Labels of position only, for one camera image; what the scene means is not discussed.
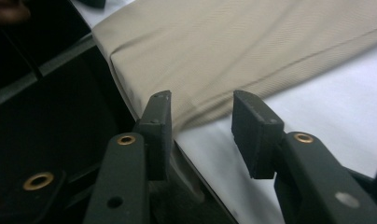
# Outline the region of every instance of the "brass grommet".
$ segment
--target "brass grommet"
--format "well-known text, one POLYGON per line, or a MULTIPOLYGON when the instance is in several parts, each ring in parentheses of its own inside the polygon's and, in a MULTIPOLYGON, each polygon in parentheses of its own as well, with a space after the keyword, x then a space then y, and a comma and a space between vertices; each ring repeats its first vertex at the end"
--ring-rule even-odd
POLYGON ((117 143, 122 146, 127 146, 135 142, 135 137, 131 135, 124 135, 117 139, 117 143))
POLYGON ((297 141, 302 143, 312 143, 314 139, 306 133, 296 133, 294 134, 294 138, 296 138, 297 141))
POLYGON ((42 189, 49 185, 54 180, 54 175, 50 172, 39 173, 29 177, 25 183, 23 183, 23 189, 25 190, 37 190, 42 189))

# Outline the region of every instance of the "beige fabric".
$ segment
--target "beige fabric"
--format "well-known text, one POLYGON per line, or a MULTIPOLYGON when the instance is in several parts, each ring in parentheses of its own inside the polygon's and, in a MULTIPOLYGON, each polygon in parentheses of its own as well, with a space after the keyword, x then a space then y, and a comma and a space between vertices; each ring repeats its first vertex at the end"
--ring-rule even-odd
POLYGON ((261 97, 377 44, 377 0, 136 0, 93 29, 140 117, 171 90, 175 133, 231 112, 232 91, 261 97))

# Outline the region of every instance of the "screw hole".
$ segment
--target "screw hole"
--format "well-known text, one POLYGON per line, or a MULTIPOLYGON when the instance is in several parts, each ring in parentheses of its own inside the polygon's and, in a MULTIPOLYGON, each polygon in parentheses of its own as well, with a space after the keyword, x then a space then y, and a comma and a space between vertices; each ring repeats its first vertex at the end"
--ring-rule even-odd
POLYGON ((122 199, 120 197, 113 197, 107 201, 107 207, 118 208, 122 205, 122 199))
POLYGON ((294 134, 294 137, 297 141, 302 143, 312 143, 314 141, 314 139, 306 133, 296 133, 294 134))
POLYGON ((39 173, 29 177, 25 183, 23 183, 23 189, 25 190, 37 190, 42 189, 49 185, 54 179, 54 175, 50 172, 39 173))
POLYGON ((118 143, 119 145, 130 145, 130 144, 132 144, 134 141, 135 141, 135 138, 134 138, 133 136, 125 135, 125 136, 121 136, 121 137, 117 140, 117 143, 118 143))

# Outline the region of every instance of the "khaki fabric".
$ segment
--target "khaki fabric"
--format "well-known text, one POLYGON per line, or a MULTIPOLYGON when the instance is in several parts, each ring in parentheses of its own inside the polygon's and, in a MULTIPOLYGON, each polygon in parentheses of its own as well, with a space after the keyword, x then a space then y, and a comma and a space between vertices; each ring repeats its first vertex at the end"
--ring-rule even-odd
POLYGON ((93 29, 139 118, 173 94, 174 132, 231 112, 232 91, 268 96, 377 44, 377 0, 136 0, 93 29))

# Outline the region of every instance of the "white surface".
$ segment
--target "white surface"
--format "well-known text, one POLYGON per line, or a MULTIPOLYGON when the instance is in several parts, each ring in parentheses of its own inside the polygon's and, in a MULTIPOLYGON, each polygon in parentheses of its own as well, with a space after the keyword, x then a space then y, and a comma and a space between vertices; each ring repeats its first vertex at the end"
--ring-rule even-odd
POLYGON ((92 29, 100 21, 106 19, 113 12, 127 6, 134 0, 106 0, 105 8, 88 7, 77 0, 71 0, 77 11, 81 14, 84 21, 92 29))
MULTIPOLYGON (((265 102, 286 132, 317 136, 342 165, 374 177, 377 48, 265 102)), ((273 181, 249 178, 230 126, 231 116, 186 130, 176 142, 239 223, 284 223, 273 181)))

